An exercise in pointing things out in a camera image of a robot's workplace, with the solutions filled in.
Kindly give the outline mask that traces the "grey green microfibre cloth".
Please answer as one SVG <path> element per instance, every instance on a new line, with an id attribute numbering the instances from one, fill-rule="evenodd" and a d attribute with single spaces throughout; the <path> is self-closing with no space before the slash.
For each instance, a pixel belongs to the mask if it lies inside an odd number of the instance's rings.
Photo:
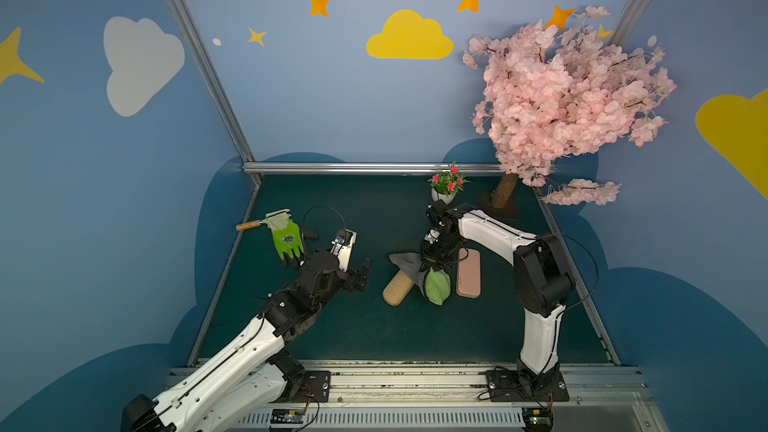
<path id="1" fill-rule="evenodd" d="M 432 304 L 442 306 L 450 296 L 450 276 L 442 269 L 427 267 L 418 253 L 396 253 L 390 254 L 388 258 L 398 267 L 398 271 L 402 270 L 408 275 L 414 287 Z"/>

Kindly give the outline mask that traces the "beige cork eyeglass case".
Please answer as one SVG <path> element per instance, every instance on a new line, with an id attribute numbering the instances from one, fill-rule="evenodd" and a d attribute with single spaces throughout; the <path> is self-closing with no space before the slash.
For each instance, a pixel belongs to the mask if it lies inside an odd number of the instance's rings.
<path id="1" fill-rule="evenodd" d="M 383 290 L 382 297 L 390 306 L 398 306 L 414 287 L 414 282 L 402 270 L 398 271 Z"/>

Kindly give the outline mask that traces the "pink eyeglass case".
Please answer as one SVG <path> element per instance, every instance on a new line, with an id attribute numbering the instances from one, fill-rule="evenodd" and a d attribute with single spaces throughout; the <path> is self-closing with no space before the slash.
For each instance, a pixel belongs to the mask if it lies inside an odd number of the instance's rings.
<path id="1" fill-rule="evenodd" d="M 464 298 L 475 299 L 481 294 L 481 256 L 477 250 L 461 248 L 457 262 L 456 292 Z"/>

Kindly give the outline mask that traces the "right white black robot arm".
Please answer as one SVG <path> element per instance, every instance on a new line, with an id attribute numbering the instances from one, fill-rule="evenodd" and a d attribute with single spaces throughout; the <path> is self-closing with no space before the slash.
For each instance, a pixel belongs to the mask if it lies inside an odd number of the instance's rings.
<path id="1" fill-rule="evenodd" d="M 575 290 L 568 251 L 554 234 L 537 236 L 496 220 L 470 204 L 451 207 L 438 200 L 426 209 L 430 231 L 420 246 L 415 282 L 423 291 L 431 274 L 464 260 L 455 256 L 466 241 L 476 242 L 509 262 L 518 300 L 524 308 L 524 340 L 517 370 L 541 388 L 559 369 L 562 316 Z"/>

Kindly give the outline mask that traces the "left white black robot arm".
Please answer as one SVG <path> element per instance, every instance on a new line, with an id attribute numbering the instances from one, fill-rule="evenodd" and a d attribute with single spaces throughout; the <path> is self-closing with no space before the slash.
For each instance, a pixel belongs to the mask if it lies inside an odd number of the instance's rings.
<path id="1" fill-rule="evenodd" d="M 295 280 L 194 373 L 122 411 L 122 431 L 225 431 L 246 412 L 299 393 L 304 367 L 286 346 L 307 331 L 340 290 L 364 291 L 372 261 L 344 269 L 337 254 L 314 253 Z"/>

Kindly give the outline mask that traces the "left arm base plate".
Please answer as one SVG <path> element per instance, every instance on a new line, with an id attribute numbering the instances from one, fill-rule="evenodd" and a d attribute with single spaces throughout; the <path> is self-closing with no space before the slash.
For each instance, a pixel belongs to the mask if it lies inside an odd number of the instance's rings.
<path id="1" fill-rule="evenodd" d="M 313 398 L 319 403 L 329 400 L 332 373 L 328 370 L 305 370 L 288 380 L 281 402 L 299 403 Z"/>

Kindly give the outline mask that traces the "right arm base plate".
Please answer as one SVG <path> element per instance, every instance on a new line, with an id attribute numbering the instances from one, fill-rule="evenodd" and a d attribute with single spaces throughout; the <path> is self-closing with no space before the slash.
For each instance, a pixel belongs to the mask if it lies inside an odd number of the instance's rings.
<path id="1" fill-rule="evenodd" d="M 492 402 L 568 402 L 570 395 L 563 374 L 552 369 L 538 376 L 502 367 L 484 372 L 488 400 Z"/>

